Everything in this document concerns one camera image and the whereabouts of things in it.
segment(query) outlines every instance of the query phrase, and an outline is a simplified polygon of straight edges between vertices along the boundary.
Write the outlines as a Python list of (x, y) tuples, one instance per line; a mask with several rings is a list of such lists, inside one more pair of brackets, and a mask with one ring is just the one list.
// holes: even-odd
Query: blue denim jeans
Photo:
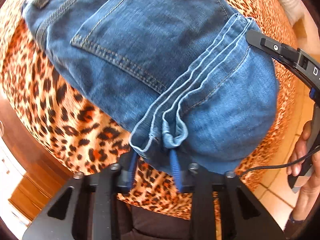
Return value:
[(158, 170), (172, 173), (171, 149), (232, 170), (274, 120), (271, 57), (225, 0), (27, 0), (22, 15), (57, 71)]

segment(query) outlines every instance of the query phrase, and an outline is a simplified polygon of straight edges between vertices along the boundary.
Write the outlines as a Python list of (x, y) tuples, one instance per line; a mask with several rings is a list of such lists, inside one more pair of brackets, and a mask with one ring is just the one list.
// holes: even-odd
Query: leopard print bedspread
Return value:
[[(23, 0), (7, 0), (0, 9), (0, 82), (25, 127), (57, 160), (72, 171), (99, 172), (129, 150), (129, 132), (85, 99), (58, 74), (35, 44), (20, 16)], [(272, 38), (297, 46), (278, 0), (227, 0), (256, 19)], [(280, 82), (277, 117), (257, 149), (237, 171), (265, 165), (273, 157), (291, 116), (295, 78), (276, 63)], [(253, 190), (262, 171), (243, 180)], [(145, 209), (189, 219), (191, 194), (179, 194), (172, 177), (139, 160), (134, 188), (119, 199)]]

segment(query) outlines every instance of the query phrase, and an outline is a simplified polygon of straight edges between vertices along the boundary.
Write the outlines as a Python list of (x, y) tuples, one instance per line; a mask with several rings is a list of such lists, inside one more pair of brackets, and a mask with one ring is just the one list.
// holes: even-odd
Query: bolt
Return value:
[(110, 169), (115, 171), (120, 169), (120, 164), (119, 163), (113, 163), (110, 165)]
[(199, 168), (198, 163), (190, 163), (189, 164), (189, 171), (193, 174), (197, 174), (197, 169)]
[(227, 171), (225, 175), (227, 178), (234, 178), (236, 176), (236, 174), (233, 171)]
[(190, 163), (189, 164), (189, 170), (197, 170), (199, 168), (199, 164), (198, 163)]
[(79, 172), (77, 172), (77, 173), (73, 174), (73, 178), (74, 178), (74, 179), (82, 179), (82, 178), (83, 178), (83, 176), (84, 176), (84, 173), (83, 173), (83, 172), (81, 172), (81, 171), (79, 171)]

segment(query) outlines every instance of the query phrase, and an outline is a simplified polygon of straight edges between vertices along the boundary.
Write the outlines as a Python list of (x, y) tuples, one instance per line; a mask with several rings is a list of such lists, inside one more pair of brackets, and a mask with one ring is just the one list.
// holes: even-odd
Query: black cable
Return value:
[(306, 158), (308, 158), (311, 155), (315, 154), (319, 150), (320, 150), (319, 147), (316, 147), (314, 150), (312, 150), (308, 154), (306, 154), (303, 157), (299, 158), (298, 160), (295, 160), (295, 161), (290, 162), (290, 163), (281, 164), (281, 165), (259, 166), (259, 167), (250, 168), (250, 169), (247, 169), (246, 171), (242, 172), (240, 175), (238, 175), (238, 177), (240, 178), (240, 177), (242, 177), (243, 175), (247, 174), (250, 171), (288, 168), (289, 166), (292, 166), (292, 165), (295, 165), (295, 164), (297, 164), (299, 162), (304, 161)]

